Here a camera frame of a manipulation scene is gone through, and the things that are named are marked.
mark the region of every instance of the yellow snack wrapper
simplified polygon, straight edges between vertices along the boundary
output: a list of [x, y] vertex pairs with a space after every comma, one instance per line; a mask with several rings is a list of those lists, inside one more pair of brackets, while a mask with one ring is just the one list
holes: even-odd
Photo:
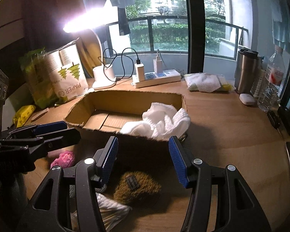
[[32, 115], [36, 107], [34, 105], [25, 105], [22, 106], [16, 113], [13, 118], [13, 123], [16, 127], [22, 127], [29, 117]]

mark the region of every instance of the power strip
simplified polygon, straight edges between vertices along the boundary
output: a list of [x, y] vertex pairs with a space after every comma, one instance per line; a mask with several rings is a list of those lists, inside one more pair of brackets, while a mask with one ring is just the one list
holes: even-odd
[[145, 73], [145, 80], [139, 81], [137, 75], [132, 76], [131, 85], [135, 88], [141, 88], [152, 85], [159, 85], [171, 82], [177, 82], [181, 80], [181, 75], [174, 69], [164, 70], [162, 73], [148, 72]]

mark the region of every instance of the silver screw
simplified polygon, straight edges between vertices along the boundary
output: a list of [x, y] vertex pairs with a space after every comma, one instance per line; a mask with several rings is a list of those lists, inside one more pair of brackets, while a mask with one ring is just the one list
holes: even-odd
[[90, 165], [90, 164], [94, 163], [95, 160], [93, 158], [87, 158], [84, 160], [84, 162], [85, 162], [85, 164]]
[[235, 171], [235, 169], [236, 169], [236, 167], [233, 166], [233, 165], [229, 165], [227, 168], [228, 168], [230, 171]]
[[57, 166], [57, 165], [56, 165], [56, 166], [53, 166], [53, 167], [52, 167], [52, 170], [56, 170], [56, 169], [60, 169], [60, 166]]
[[201, 165], [202, 162], [203, 162], [203, 161], [202, 161], [201, 159], [194, 159], [194, 160], [193, 160], [193, 163], [194, 163], [194, 164], [197, 164], [197, 165]]

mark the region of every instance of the wooden desk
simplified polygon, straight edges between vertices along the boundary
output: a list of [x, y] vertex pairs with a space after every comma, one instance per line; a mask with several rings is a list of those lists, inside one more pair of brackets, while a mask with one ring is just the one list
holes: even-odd
[[[134, 89], [130, 84], [130, 80], [121, 81], [110, 90], [150, 90], [183, 94], [187, 112], [191, 117], [184, 145], [210, 165], [223, 168], [228, 164], [235, 165], [259, 200], [272, 229], [284, 221], [290, 212], [288, 158], [284, 141], [271, 127], [265, 113], [258, 107], [243, 105], [235, 92], [189, 92], [184, 81], [140, 89]], [[79, 99], [51, 108], [34, 123], [63, 120], [77, 101]], [[36, 170], [25, 175], [28, 198], [35, 192], [48, 168], [49, 161], [46, 158], [39, 159], [36, 161]], [[180, 194], [173, 191], [172, 187], [165, 190], [166, 194], [172, 193], [166, 210], [157, 213], [132, 210], [112, 231], [180, 231], [191, 190], [183, 189], [176, 182], [174, 170], [167, 174], [174, 180], [172, 186], [182, 190]], [[208, 231], [214, 229], [213, 210]]]

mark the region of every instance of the clear plastic bottle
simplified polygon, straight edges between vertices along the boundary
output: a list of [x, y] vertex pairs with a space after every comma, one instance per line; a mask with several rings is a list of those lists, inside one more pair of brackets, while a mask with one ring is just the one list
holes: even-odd
[[258, 100], [258, 106], [264, 112], [271, 110], [272, 106], [279, 100], [278, 89], [285, 73], [282, 52], [282, 48], [275, 46], [275, 53], [268, 62], [264, 78], [264, 89]]

